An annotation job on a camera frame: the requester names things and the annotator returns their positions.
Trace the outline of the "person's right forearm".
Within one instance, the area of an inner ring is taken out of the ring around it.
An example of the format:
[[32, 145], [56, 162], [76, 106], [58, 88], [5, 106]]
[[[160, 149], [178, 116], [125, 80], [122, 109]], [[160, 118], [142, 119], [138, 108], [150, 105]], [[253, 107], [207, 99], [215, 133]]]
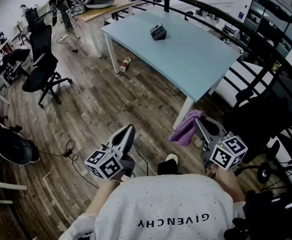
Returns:
[[235, 203], [245, 201], [245, 195], [238, 183], [233, 170], [224, 170], [214, 165], [215, 181], [227, 192]]

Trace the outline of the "grey oval dish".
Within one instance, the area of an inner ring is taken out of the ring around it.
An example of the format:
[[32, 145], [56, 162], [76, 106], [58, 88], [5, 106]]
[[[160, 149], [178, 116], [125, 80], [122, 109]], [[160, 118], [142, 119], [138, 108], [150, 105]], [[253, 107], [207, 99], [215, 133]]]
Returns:
[[88, 9], [103, 9], [114, 4], [115, 0], [88, 0], [85, 6]]

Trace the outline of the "person's white shoe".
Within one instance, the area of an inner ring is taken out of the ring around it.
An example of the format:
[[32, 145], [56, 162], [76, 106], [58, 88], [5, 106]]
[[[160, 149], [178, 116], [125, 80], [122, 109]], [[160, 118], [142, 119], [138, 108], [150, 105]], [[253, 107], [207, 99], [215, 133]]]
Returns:
[[178, 156], [173, 153], [169, 154], [165, 159], [166, 162], [169, 160], [174, 160], [175, 163], [178, 164]]

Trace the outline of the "black mesh chair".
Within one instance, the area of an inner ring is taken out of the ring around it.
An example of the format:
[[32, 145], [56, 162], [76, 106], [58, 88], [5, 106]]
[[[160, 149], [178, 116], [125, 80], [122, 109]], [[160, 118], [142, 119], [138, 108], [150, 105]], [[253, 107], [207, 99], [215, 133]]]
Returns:
[[280, 66], [268, 87], [252, 96], [250, 88], [237, 93], [236, 105], [223, 116], [223, 126], [239, 136], [248, 150], [245, 164], [261, 155], [270, 139], [292, 126], [292, 68]]

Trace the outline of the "black shoulder bag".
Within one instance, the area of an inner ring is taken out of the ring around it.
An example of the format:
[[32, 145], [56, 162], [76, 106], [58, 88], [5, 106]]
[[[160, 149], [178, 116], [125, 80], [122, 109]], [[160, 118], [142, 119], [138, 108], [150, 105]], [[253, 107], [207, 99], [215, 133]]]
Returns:
[[225, 240], [292, 240], [292, 192], [250, 191], [243, 212], [244, 218], [232, 220]]

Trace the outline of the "wooden table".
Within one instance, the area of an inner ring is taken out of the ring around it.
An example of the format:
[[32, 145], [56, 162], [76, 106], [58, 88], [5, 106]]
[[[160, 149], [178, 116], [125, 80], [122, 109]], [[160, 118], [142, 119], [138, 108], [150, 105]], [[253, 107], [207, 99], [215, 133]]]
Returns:
[[128, 0], [114, 0], [113, 5], [105, 8], [90, 9], [82, 14], [77, 15], [75, 18], [88, 26], [90, 38], [96, 54], [99, 58], [102, 57], [98, 42], [95, 36], [93, 25], [98, 20], [104, 20], [106, 16], [117, 13], [121, 10], [128, 10], [128, 15], [133, 15], [133, 2]]

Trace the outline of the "purple cloth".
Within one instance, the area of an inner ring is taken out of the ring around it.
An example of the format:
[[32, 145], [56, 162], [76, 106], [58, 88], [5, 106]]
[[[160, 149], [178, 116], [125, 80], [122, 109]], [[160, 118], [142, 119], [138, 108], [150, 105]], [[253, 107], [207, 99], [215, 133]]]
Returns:
[[189, 112], [186, 118], [177, 126], [175, 132], [169, 136], [169, 141], [177, 142], [182, 147], [188, 146], [196, 133], [195, 120], [204, 115], [205, 112], [200, 110]]

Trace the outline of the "clear bottle with red label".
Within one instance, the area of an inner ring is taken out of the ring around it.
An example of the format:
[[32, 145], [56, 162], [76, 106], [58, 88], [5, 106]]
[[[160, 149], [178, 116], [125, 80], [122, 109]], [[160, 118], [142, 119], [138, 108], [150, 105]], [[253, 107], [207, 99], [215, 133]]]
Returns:
[[121, 66], [119, 67], [119, 70], [121, 72], [125, 72], [127, 68], [129, 67], [130, 62], [131, 62], [131, 56], [127, 56], [122, 62]]

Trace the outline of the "person's left forearm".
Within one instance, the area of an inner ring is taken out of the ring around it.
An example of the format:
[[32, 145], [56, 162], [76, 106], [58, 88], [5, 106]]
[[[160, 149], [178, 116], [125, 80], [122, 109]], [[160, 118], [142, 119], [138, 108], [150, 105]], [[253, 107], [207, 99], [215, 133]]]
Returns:
[[93, 201], [86, 209], [86, 214], [98, 214], [112, 192], [120, 186], [121, 182], [118, 180], [107, 180], [99, 187]]

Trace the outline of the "dark glass window wall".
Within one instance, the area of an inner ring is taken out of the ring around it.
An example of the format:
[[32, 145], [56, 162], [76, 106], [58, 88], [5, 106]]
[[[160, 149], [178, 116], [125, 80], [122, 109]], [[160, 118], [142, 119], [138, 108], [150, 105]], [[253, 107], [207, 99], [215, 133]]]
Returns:
[[268, 41], [282, 56], [292, 49], [292, 12], [278, 0], [252, 0], [245, 26]]

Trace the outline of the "black keypad terminal device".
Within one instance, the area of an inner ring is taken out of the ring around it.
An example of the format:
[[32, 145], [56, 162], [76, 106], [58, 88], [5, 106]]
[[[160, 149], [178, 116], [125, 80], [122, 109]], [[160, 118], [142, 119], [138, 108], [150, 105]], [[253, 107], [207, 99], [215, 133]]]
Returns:
[[154, 41], [164, 40], [166, 38], [166, 30], [161, 23], [150, 29], [151, 37]]

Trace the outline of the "black curved railing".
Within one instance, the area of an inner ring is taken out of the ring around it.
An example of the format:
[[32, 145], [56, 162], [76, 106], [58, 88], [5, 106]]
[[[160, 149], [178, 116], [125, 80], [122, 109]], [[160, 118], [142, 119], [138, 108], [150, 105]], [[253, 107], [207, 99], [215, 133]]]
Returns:
[[[198, 0], [132, 0], [140, 1], [143, 4], [152, 4], [163, 8], [165, 12], [175, 12], [185, 18], [190, 18], [203, 26], [210, 28], [222, 38], [228, 39], [230, 43], [236, 45], [239, 50], [243, 51], [237, 61], [227, 71], [216, 92], [228, 104], [234, 105], [236, 102], [235, 95], [246, 88], [251, 88], [254, 95], [259, 95], [261, 91], [269, 85], [270, 80], [274, 77], [275, 72], [280, 66], [287, 66], [289, 69], [292, 65], [279, 54], [268, 42], [261, 36], [248, 29], [242, 22], [233, 18], [230, 14], [213, 7], [207, 3]], [[196, 14], [190, 14], [182, 11], [172, 2], [180, 2], [183, 6], [192, 6], [193, 8], [205, 11], [218, 19], [223, 20], [227, 26], [233, 26], [239, 34], [232, 37], [229, 31], [223, 27], [214, 26], [212, 23], [203, 20]], [[249, 42], [241, 40], [240, 35], [244, 35]]]

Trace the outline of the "person's white shirt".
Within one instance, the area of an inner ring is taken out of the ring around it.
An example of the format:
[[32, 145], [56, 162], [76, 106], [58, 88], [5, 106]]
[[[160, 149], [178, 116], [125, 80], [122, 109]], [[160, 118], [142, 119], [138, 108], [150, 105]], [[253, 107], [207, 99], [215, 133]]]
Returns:
[[225, 240], [244, 202], [200, 174], [140, 176], [120, 184], [98, 214], [81, 214], [59, 240]]

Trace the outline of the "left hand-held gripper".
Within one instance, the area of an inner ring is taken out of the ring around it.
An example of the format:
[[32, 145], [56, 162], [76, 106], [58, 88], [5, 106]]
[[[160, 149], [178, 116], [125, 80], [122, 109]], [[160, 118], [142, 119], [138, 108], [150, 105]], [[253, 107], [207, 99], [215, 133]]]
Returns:
[[95, 176], [104, 180], [109, 180], [120, 172], [131, 177], [135, 161], [128, 153], [134, 137], [135, 126], [123, 126], [109, 137], [107, 145], [102, 144], [84, 161], [85, 165]]

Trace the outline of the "black office chair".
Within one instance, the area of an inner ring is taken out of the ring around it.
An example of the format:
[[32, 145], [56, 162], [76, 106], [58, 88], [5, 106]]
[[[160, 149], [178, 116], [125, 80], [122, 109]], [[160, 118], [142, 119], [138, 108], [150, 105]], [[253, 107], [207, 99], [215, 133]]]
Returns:
[[63, 82], [72, 83], [72, 79], [61, 75], [56, 71], [58, 59], [51, 50], [52, 26], [44, 25], [30, 35], [30, 44], [33, 55], [33, 69], [26, 77], [22, 90], [27, 93], [42, 91], [38, 101], [40, 108], [43, 108], [42, 101], [48, 92], [51, 93], [57, 104], [61, 104], [59, 96], [53, 90]]
[[29, 58], [30, 49], [28, 48], [17, 48], [6, 54], [2, 58], [2, 65], [4, 66], [6, 72], [4, 78], [11, 84], [15, 79], [18, 79], [20, 75], [26, 77], [29, 73], [22, 66], [23, 63]]

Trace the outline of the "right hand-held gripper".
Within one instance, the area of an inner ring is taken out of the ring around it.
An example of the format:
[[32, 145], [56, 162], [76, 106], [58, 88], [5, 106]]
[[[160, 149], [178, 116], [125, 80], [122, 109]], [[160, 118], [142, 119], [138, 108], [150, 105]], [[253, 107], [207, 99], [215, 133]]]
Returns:
[[201, 154], [203, 162], [208, 167], [216, 164], [227, 171], [238, 165], [248, 151], [248, 147], [238, 135], [226, 131], [221, 123], [210, 117], [196, 118], [195, 128], [198, 137], [205, 144], [209, 143], [207, 131], [213, 136], [220, 136]]

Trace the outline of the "person's black trouser leg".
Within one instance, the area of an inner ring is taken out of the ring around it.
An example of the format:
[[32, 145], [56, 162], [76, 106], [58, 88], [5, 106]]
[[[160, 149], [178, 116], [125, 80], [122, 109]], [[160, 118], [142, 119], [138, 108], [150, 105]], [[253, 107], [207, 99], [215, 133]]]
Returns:
[[158, 164], [157, 175], [179, 175], [178, 165], [175, 160], [169, 159]]

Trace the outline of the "black bulky device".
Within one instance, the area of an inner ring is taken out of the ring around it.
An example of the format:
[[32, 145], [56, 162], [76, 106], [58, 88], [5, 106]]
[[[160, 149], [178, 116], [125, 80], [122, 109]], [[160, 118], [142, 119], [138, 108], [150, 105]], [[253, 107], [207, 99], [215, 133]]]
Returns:
[[19, 125], [6, 127], [0, 122], [0, 158], [17, 165], [27, 165], [40, 160], [36, 144], [26, 139]]

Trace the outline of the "light blue table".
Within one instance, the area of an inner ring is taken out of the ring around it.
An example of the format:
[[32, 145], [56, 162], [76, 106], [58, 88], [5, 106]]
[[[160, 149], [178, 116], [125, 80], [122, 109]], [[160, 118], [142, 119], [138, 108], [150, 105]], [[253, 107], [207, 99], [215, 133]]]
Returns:
[[[150, 29], [159, 23], [167, 32], [166, 38], [153, 40]], [[187, 96], [173, 129], [181, 123], [193, 103], [206, 92], [214, 92], [240, 56], [238, 51], [207, 31], [159, 9], [128, 16], [101, 30], [116, 73], [119, 73], [119, 67], [113, 41], [137, 55]]]

